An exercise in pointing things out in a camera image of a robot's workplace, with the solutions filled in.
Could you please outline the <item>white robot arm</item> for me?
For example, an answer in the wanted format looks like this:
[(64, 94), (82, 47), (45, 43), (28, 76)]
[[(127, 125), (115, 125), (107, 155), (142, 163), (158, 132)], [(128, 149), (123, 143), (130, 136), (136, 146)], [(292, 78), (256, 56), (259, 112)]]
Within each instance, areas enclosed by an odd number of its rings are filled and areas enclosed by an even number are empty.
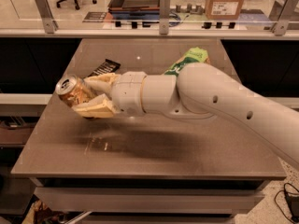
[(127, 72), (85, 79), (99, 95), (73, 110), (86, 118), (149, 113), (198, 122), (228, 119), (261, 138), (281, 159), (299, 166), (299, 113), (263, 97), (206, 63), (189, 63), (177, 75)]

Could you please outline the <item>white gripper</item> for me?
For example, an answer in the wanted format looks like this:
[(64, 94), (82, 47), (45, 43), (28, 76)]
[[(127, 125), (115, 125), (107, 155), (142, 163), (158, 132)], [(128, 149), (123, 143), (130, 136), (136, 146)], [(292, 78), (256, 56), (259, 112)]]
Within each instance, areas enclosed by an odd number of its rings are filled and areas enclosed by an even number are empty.
[(141, 104), (144, 72), (122, 75), (106, 73), (84, 78), (93, 99), (74, 105), (72, 109), (84, 118), (112, 118), (120, 112), (125, 116), (143, 116)]

